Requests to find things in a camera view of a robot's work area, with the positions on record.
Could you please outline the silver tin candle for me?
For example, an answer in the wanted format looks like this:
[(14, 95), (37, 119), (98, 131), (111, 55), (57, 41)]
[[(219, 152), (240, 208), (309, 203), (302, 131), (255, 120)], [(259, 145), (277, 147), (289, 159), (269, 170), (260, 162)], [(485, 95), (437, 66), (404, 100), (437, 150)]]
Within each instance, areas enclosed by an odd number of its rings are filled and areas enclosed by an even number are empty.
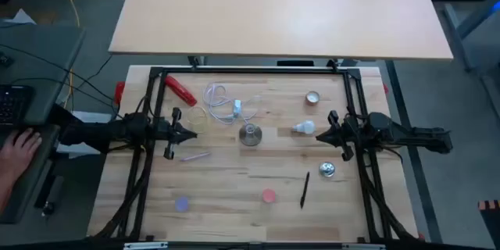
[(332, 162), (322, 162), (319, 166), (319, 173), (322, 177), (332, 177), (335, 170), (335, 165)]

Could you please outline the black desk leg with knob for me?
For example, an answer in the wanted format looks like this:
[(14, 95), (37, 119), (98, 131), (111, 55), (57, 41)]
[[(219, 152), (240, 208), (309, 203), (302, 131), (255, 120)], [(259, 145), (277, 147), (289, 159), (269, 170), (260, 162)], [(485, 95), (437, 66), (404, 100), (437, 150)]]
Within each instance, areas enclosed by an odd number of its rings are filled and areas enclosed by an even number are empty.
[(47, 220), (55, 213), (64, 181), (64, 177), (56, 173), (56, 164), (49, 161), (47, 173), (34, 203), (34, 207), (41, 210), (42, 218)]

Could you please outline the grey metal furniture frame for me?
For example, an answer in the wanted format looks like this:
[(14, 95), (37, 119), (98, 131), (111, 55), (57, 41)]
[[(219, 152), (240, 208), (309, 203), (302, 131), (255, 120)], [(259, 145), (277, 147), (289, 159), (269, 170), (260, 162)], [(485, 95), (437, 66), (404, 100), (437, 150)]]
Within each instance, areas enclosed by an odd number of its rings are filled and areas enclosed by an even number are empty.
[(475, 31), (485, 20), (500, 10), (500, 0), (483, 0), (479, 6), (471, 12), (464, 20), (459, 21), (455, 9), (451, 3), (444, 5), (444, 16), (450, 27), (452, 42), (457, 56), (462, 60), (465, 71), (472, 72), (477, 65), (470, 61), (469, 53), (463, 44), (473, 31)]

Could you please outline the white crumpled paper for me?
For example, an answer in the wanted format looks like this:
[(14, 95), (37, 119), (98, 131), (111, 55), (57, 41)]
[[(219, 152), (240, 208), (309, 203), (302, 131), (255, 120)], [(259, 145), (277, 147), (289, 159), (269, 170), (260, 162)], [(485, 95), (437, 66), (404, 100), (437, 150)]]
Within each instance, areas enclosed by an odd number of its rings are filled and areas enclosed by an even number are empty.
[(36, 22), (23, 9), (19, 9), (13, 18), (5, 19), (5, 22), (14, 23), (14, 24), (34, 24), (34, 25), (36, 25)]

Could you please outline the grey desk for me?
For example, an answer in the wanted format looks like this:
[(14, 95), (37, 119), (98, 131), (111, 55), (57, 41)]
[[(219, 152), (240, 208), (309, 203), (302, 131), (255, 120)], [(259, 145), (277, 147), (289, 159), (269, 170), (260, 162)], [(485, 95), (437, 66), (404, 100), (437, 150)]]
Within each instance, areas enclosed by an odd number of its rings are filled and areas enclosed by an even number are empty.
[(13, 130), (32, 128), (41, 134), (42, 144), (23, 176), (16, 181), (10, 200), (0, 215), (0, 224), (13, 224), (30, 204), (48, 157), (55, 150), (59, 128), (48, 116), (66, 82), (80, 50), (84, 32), (76, 27), (33, 24), (0, 27), (0, 84), (26, 85), (34, 98), (24, 121), (17, 126), (0, 126), (0, 147)]

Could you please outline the person's forearm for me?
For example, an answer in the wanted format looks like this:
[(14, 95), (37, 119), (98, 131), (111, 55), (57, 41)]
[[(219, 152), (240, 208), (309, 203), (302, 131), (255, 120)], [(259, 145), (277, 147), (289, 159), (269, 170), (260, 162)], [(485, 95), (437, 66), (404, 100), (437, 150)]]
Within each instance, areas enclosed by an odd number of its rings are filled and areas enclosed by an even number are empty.
[(0, 176), (0, 215), (9, 202), (15, 183), (16, 179), (12, 178), (10, 175)]

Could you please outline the black pen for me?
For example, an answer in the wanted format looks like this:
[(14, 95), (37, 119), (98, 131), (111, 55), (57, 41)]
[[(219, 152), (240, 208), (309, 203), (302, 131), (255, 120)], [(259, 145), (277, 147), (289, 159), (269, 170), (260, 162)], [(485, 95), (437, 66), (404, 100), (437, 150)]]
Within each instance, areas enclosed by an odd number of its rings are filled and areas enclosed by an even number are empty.
[(299, 205), (300, 205), (301, 209), (303, 209), (304, 205), (305, 205), (305, 199), (306, 199), (306, 195), (307, 195), (307, 191), (308, 191), (308, 186), (309, 186), (309, 179), (310, 179), (310, 172), (308, 171), (306, 173), (306, 175), (305, 175), (305, 183), (304, 183), (302, 195), (301, 195), (300, 202), (299, 202)]

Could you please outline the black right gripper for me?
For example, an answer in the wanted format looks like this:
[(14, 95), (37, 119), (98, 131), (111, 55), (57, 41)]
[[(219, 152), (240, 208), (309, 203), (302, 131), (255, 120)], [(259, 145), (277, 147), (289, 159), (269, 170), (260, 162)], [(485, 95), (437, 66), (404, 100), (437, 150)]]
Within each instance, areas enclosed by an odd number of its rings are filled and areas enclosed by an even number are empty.
[(364, 120), (364, 115), (347, 113), (342, 123), (339, 123), (339, 115), (336, 110), (331, 110), (328, 115), (330, 128), (316, 136), (316, 140), (340, 147), (342, 149), (342, 158), (349, 161), (353, 156), (353, 149), (348, 145), (349, 142), (355, 144), (359, 140), (359, 121)]

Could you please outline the red plastic tool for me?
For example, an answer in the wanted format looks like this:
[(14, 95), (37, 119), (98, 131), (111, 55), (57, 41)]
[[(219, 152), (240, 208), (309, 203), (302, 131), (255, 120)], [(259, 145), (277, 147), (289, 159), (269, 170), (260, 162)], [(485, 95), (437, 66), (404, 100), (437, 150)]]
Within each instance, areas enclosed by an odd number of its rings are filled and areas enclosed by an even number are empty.
[(195, 106), (198, 103), (194, 95), (174, 77), (167, 75), (165, 85), (189, 106)]

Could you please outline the light wooden desk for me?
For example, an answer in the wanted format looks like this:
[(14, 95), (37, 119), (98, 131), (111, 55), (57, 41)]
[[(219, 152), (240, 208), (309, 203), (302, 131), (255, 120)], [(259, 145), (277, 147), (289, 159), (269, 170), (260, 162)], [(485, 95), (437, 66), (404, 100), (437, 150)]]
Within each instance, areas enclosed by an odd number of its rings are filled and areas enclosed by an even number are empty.
[(431, 0), (125, 0), (127, 54), (450, 59)]

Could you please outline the silver metal bracket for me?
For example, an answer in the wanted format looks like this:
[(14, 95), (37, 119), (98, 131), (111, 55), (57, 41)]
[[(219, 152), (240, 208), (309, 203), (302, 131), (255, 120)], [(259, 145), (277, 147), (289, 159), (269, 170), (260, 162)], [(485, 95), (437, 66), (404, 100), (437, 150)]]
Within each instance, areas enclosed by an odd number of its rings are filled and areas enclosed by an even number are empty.
[(123, 245), (123, 250), (163, 250), (168, 249), (167, 241), (133, 242)]
[(365, 243), (345, 243), (341, 250), (387, 250), (385, 245), (365, 244)]

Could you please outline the red clamp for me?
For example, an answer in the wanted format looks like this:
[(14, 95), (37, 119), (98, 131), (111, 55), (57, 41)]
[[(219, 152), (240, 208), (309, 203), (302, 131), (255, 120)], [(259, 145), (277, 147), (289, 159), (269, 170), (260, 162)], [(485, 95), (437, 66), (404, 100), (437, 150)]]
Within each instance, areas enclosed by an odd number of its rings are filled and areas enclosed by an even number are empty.
[(113, 101), (116, 105), (120, 105), (120, 103), (121, 103), (124, 88), (125, 88), (124, 81), (119, 81), (116, 83), (115, 91), (114, 91), (114, 98), (113, 98)]

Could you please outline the purple pen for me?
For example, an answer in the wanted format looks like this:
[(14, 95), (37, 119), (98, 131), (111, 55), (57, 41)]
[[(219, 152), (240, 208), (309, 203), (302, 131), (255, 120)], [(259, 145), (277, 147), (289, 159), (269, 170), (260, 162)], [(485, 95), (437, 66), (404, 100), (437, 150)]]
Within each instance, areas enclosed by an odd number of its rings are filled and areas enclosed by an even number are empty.
[(189, 161), (200, 159), (200, 158), (204, 158), (204, 157), (207, 157), (207, 156), (211, 156), (211, 152), (203, 152), (203, 153), (200, 153), (200, 154), (197, 154), (197, 155), (191, 155), (191, 156), (188, 156), (188, 157), (184, 157), (184, 158), (180, 159), (180, 161), (181, 162), (189, 162)]

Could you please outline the white lightbulb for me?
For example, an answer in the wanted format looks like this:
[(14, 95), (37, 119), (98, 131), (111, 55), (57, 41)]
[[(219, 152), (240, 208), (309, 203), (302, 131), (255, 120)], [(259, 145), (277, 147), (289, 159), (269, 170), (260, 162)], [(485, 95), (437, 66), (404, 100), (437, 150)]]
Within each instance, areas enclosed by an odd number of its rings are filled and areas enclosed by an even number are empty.
[(316, 125), (311, 120), (306, 120), (292, 127), (292, 130), (301, 134), (313, 134), (316, 131)]

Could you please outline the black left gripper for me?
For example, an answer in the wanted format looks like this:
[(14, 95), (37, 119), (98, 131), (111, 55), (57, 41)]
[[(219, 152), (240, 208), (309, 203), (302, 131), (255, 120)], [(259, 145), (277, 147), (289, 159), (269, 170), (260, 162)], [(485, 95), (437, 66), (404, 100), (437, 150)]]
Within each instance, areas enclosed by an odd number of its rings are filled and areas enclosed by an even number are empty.
[(168, 160), (172, 160), (174, 158), (174, 145), (179, 145), (184, 141), (198, 136), (197, 133), (184, 128), (180, 124), (181, 110), (179, 108), (173, 108), (172, 118), (172, 123), (166, 121), (165, 119), (161, 119), (154, 132), (154, 139), (156, 141), (167, 141), (163, 157)]

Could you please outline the person's hand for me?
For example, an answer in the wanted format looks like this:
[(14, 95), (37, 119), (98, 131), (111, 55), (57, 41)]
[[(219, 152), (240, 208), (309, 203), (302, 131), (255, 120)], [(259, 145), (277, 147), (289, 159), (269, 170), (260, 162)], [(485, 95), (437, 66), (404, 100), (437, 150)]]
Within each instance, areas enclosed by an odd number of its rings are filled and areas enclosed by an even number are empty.
[(30, 165), (41, 143), (41, 135), (31, 128), (21, 134), (13, 131), (0, 148), (0, 182), (15, 182)]

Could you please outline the black metal table frame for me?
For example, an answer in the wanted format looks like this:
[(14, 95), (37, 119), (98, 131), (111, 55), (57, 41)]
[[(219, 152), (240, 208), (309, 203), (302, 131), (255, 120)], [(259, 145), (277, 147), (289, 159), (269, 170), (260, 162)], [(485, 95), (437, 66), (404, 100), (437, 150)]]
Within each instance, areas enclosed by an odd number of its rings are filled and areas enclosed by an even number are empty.
[[(205, 133), (178, 146), (175, 157), (163, 157), (158, 142), (141, 225), (142, 235), (167, 241), (327, 242), (355, 241), (369, 227), (381, 231), (380, 214), (367, 209), (355, 159), (344, 161), (340, 148), (295, 133), (295, 124), (311, 120), (316, 132), (329, 127), (328, 113), (340, 116), (349, 105), (357, 110), (388, 111), (380, 72), (369, 67), (336, 74), (327, 69), (241, 67), (180, 73), (177, 79), (196, 93), (210, 84), (219, 94), (243, 100), (243, 111), (262, 130), (256, 146), (240, 142), (240, 123), (208, 122)], [(309, 91), (320, 94), (310, 106)], [(181, 162), (203, 152), (211, 156)], [(322, 177), (323, 162), (335, 165)], [(299, 202), (310, 172), (304, 208)], [(262, 200), (264, 189), (276, 201)], [(189, 210), (177, 212), (175, 200), (189, 198)]]

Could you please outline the black keyboard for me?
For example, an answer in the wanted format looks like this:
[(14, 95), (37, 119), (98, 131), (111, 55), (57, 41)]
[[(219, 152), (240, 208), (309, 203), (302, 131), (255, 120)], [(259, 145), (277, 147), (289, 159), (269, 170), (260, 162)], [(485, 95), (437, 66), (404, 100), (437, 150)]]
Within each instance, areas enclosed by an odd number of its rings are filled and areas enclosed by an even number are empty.
[(33, 98), (31, 86), (0, 84), (0, 126), (20, 125)]

